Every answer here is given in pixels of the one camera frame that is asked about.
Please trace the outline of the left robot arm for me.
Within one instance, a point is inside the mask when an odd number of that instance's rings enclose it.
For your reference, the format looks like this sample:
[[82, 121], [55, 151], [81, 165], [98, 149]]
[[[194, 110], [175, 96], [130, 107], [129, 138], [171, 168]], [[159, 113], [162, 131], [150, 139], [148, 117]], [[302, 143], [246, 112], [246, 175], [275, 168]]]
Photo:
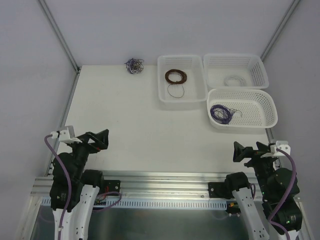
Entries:
[[[86, 240], [96, 197], [105, 189], [100, 170], [85, 169], [89, 155], [106, 150], [109, 146], [109, 130], [86, 132], [75, 136], [72, 126], [52, 131], [44, 142], [54, 155], [53, 183], [49, 192], [50, 207], [54, 217], [56, 240]], [[71, 148], [71, 152], [58, 154], [48, 139]]]

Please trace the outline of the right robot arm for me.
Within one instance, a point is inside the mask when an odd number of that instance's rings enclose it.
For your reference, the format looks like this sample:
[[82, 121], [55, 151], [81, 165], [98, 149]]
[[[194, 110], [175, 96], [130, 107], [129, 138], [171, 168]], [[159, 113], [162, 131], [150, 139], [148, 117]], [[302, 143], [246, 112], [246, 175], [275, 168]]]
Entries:
[[234, 198], [240, 209], [250, 240], [295, 240], [302, 228], [303, 214], [294, 197], [300, 192], [297, 170], [285, 144], [244, 147], [234, 142], [233, 162], [244, 159], [253, 168], [262, 194], [262, 218], [254, 203], [255, 187], [244, 172], [228, 174], [223, 183], [225, 199]]

